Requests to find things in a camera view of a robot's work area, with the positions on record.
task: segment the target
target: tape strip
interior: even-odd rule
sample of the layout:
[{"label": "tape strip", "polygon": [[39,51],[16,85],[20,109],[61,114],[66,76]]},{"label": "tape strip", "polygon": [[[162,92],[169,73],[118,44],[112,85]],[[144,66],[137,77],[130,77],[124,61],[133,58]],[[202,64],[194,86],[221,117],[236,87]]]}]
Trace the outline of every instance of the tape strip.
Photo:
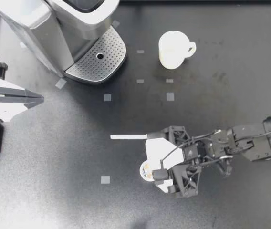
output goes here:
[{"label": "tape strip", "polygon": [[115,27],[115,28],[117,28],[119,25],[120,25],[120,22],[117,21],[117,20],[114,20],[114,21],[112,22],[112,26]]},{"label": "tape strip", "polygon": [[110,176],[101,176],[101,184],[110,184]]},{"label": "tape strip", "polygon": [[143,79],[136,80],[136,83],[144,83]]},{"label": "tape strip", "polygon": [[111,94],[104,94],[104,102],[110,102],[111,99]]},{"label": "tape strip", "polygon": [[63,86],[64,86],[66,83],[67,83],[66,80],[60,79],[60,80],[57,82],[57,84],[56,84],[55,86],[58,87],[59,89],[62,89]]},{"label": "tape strip", "polygon": [[166,93],[166,100],[167,101],[174,101],[175,100],[175,95],[173,92],[167,92]]}]

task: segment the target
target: white mug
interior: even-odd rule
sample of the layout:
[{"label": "white mug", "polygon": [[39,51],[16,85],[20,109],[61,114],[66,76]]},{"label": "white mug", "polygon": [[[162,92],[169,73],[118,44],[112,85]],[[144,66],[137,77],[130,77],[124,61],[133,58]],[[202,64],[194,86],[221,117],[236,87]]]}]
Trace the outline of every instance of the white mug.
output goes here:
[{"label": "white mug", "polygon": [[196,43],[180,31],[168,31],[159,40],[159,59],[167,69],[176,69],[196,52]]}]

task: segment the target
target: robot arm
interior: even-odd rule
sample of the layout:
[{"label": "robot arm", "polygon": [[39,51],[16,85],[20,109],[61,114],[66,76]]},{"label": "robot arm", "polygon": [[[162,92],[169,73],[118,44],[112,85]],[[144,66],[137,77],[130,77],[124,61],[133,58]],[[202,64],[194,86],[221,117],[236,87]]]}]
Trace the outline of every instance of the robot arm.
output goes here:
[{"label": "robot arm", "polygon": [[170,126],[140,138],[144,136],[147,161],[140,167],[142,178],[177,198],[198,194],[204,167],[214,164],[221,174],[229,176],[230,162],[237,154],[250,161],[271,158],[271,117],[260,124],[239,125],[196,137],[190,137],[182,126]]}]

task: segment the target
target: silver coffee maker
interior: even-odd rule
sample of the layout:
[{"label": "silver coffee maker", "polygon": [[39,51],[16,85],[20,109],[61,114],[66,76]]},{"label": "silver coffee maker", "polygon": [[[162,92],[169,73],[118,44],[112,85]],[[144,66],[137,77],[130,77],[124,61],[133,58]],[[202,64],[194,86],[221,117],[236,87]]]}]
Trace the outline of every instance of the silver coffee maker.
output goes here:
[{"label": "silver coffee maker", "polygon": [[0,0],[0,15],[51,71],[103,83],[121,66],[126,46],[112,27],[119,0]]}]

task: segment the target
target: white tape marker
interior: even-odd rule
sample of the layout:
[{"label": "white tape marker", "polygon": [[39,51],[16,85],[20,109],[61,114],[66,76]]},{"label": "white tape marker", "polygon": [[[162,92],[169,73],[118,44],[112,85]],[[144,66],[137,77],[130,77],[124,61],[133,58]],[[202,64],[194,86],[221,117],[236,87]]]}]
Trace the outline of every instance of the white tape marker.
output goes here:
[{"label": "white tape marker", "polygon": [[110,184],[110,176],[101,176],[101,184]]},{"label": "white tape marker", "polygon": [[63,86],[64,86],[66,83],[67,83],[66,80],[60,79],[60,80],[57,82],[57,84],[56,84],[55,86],[58,87],[59,89],[62,89]]},{"label": "white tape marker", "polygon": [[117,20],[114,20],[112,22],[112,26],[115,27],[115,28],[117,28],[119,25],[120,25],[120,22],[118,22]]},{"label": "white tape marker", "polygon": [[110,135],[112,140],[147,139],[147,135]]},{"label": "white tape marker", "polygon": [[167,101],[174,101],[175,100],[175,95],[173,92],[167,92],[166,93],[166,100]]},{"label": "white tape marker", "polygon": [[136,83],[144,83],[143,79],[136,80]]},{"label": "white tape marker", "polygon": [[104,102],[110,102],[111,101],[111,94],[104,94]]}]

